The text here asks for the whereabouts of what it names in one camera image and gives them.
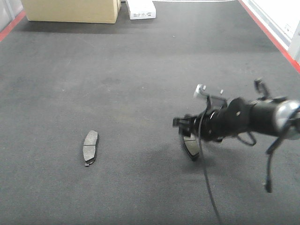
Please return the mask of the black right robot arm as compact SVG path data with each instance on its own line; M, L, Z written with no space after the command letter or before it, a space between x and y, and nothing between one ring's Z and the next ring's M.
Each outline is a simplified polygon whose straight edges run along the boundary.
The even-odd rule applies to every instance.
M279 136L286 122L300 117L299 106L298 100L286 98L247 103L239 97L227 107L209 109L198 116L176 117L172 125L178 127L179 134L201 137L206 142L221 142L245 132Z

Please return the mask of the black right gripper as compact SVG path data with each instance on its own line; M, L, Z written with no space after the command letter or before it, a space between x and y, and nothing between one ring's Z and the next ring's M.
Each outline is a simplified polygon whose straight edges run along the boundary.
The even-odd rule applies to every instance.
M217 137L213 134L209 127L209 117L208 115L204 115L203 119L201 119L203 113L199 115L192 116L190 114L185 114L184 117L175 117L172 120L172 126L179 128L179 134L185 137L190 138L191 135L195 137L199 137L199 128L200 137L202 140L206 142L222 142L223 137Z

